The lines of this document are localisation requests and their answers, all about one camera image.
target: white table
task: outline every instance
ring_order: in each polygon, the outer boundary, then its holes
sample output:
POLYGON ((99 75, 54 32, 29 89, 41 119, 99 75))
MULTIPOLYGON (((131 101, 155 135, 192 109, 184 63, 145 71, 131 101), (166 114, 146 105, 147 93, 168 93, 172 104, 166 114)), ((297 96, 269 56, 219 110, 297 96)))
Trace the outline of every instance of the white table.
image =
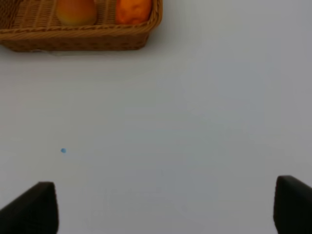
POLYGON ((165 0, 139 51, 1 48, 0 206, 48 180, 60 234, 276 233, 276 177, 312 185, 311 10, 165 0))

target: wicker basket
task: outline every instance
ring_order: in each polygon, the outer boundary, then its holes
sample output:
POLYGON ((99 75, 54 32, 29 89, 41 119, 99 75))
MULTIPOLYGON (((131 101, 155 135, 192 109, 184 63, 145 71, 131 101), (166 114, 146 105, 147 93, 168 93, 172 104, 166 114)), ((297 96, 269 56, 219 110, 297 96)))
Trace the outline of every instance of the wicker basket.
POLYGON ((56 0, 0 0, 0 44, 13 51, 136 50, 162 18, 162 0, 153 0, 150 19, 138 25, 116 25, 116 0, 96 0, 95 25, 62 26, 56 0))

